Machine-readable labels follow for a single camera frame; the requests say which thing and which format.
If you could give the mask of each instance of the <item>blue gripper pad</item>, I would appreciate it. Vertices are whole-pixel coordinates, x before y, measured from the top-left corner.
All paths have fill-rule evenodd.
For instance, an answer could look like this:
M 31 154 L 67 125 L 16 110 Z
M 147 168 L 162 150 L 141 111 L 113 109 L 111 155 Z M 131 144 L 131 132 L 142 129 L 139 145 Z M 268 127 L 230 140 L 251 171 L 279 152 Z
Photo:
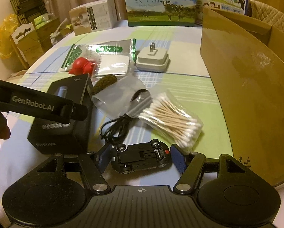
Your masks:
M 102 150 L 99 155 L 96 156 L 96 157 L 99 157 L 98 169 L 101 174 L 105 171 L 106 167 L 110 163 L 110 150 L 111 149 L 112 149 L 112 146 L 109 145 L 104 150 Z
M 178 150 L 178 145 L 177 144 L 172 144 L 170 146 L 170 154 L 171 154 L 171 159 L 176 166 L 177 170 L 183 174 L 184 171 L 187 168 L 187 165 L 185 163 L 185 157 L 184 155 Z

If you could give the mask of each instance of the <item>table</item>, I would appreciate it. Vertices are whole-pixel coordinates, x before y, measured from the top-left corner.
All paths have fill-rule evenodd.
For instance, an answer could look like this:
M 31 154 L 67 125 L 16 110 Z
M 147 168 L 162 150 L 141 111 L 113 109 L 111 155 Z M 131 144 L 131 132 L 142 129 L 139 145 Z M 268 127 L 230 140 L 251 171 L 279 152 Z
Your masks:
M 170 55 L 170 66 L 164 74 L 135 71 L 135 75 L 151 88 L 155 84 L 164 84 L 172 94 L 190 112 L 196 113 L 204 123 L 202 138 L 194 150 L 203 153 L 208 158 L 218 158 L 220 154 L 232 155 L 227 127 L 217 98 L 214 86 L 200 56 L 201 27 L 169 27 L 147 26 L 128 27 L 127 21 L 121 21 L 111 30 L 93 32 L 74 36 L 68 35 L 47 53 L 45 53 L 21 78 L 18 84 L 36 90 L 47 91 L 52 81 L 69 74 L 61 69 L 63 60 L 70 46 L 88 45 L 106 41 L 136 39 L 136 49 L 141 50 L 154 42 L 157 47 L 166 48 Z M 108 121 L 96 108 L 92 111 L 92 142 L 88 150 L 97 151 L 103 144 L 98 131 L 100 126 Z M 11 138 L 1 141 L 0 150 L 0 221 L 8 226 L 8 219 L 1 206 L 4 191 L 15 181 L 48 158 L 39 153 L 28 141 L 27 135 L 32 117 L 10 112 L 5 114 L 11 129 Z M 137 122 L 129 131 L 124 143 L 134 144 L 158 138 L 165 141 L 149 126 Z M 179 173 L 172 166 L 167 170 L 149 170 L 121 175 L 112 170 L 109 165 L 103 174 L 106 181 L 113 185 L 170 185 L 179 179 Z M 284 228 L 284 187 L 279 189 L 282 196 L 282 206 L 275 220 L 275 225 Z

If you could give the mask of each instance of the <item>yellow plastic bag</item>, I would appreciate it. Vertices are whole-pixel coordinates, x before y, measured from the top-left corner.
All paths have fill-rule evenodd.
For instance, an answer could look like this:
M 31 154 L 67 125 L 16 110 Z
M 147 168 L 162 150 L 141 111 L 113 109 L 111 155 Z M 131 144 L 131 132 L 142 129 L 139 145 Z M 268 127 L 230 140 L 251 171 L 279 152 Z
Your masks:
M 19 27 L 19 21 L 15 14 L 11 14 L 3 20 L 0 27 L 0 58 L 7 59 L 13 53 L 12 44 L 9 36 L 14 33 L 15 29 Z

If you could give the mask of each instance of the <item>black box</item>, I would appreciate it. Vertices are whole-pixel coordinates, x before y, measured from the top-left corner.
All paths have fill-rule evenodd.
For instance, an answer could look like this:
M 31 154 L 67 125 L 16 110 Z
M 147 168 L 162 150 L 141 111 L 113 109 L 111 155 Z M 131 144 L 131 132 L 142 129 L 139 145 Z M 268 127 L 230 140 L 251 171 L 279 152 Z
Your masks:
M 27 137 L 28 141 L 42 154 L 86 152 L 91 130 L 92 88 L 87 74 L 52 82 L 47 93 L 87 106 L 88 116 L 84 121 L 70 120 L 69 124 L 35 118 Z

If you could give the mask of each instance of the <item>paper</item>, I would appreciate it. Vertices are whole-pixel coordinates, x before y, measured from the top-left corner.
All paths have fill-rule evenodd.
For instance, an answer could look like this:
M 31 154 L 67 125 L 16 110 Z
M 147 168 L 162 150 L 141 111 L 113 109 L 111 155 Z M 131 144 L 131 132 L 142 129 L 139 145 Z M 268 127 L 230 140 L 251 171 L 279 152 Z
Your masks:
M 129 57 L 126 55 L 102 54 L 97 76 L 108 74 L 125 75 L 129 67 Z

